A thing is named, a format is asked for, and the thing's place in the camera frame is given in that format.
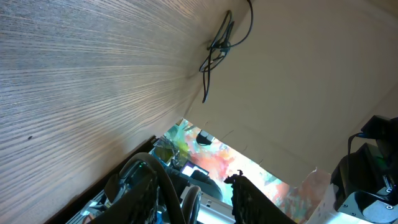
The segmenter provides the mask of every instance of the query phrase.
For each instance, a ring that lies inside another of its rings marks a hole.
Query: black tube
[[[144,152],[137,153],[120,171],[120,179],[125,179],[128,177],[131,166],[137,161],[145,162],[152,170],[156,172],[157,178],[159,179],[159,187],[163,193],[171,223],[185,224],[184,216],[180,208],[180,201],[175,193],[172,181],[164,170],[162,164],[152,155]]]
[[[192,187],[185,196],[181,210],[186,224],[196,223],[200,208],[200,197],[199,186]]]

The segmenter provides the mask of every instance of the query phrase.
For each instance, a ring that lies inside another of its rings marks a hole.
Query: white wall
[[[253,6],[252,34],[212,73],[208,101],[199,92],[185,117],[298,185],[315,167],[333,172],[348,136],[373,113],[398,116],[398,22],[365,0]]]

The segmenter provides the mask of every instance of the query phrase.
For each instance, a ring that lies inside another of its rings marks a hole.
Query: wire
[[[212,71],[214,68],[216,68],[224,60],[224,58],[228,55],[228,52],[231,49],[231,47],[236,47],[239,44],[241,44],[244,40],[246,40],[252,30],[253,20],[254,20],[253,6],[252,6],[250,0],[247,0],[247,1],[249,3],[249,7],[250,7],[251,20],[250,20],[249,30],[248,30],[247,34],[243,37],[243,39],[233,45],[231,45],[231,43],[229,42],[229,38],[231,37],[231,33],[232,33],[232,29],[234,27],[235,21],[233,21],[232,12],[230,10],[228,10],[226,12],[223,23],[221,24],[221,27],[218,29],[218,32],[217,32],[215,38],[211,42],[210,46],[207,48],[207,50],[209,51],[209,56],[207,56],[207,58],[205,59],[205,61],[202,63],[202,65],[199,68],[199,71],[203,73],[203,100],[202,100],[202,103],[206,102],[207,96],[209,94],[210,71]],[[226,26],[223,35],[221,35],[221,32],[222,32],[227,20],[228,20],[228,25]],[[213,53],[216,52],[216,50],[220,51],[219,54],[214,59],[211,59],[211,56],[213,55]],[[206,77],[205,77],[206,72],[207,72],[207,87],[206,87]]]

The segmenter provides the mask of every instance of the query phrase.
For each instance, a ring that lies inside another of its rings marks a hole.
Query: wooden table
[[[236,8],[247,2],[2,1],[0,223],[46,221],[171,127]]]

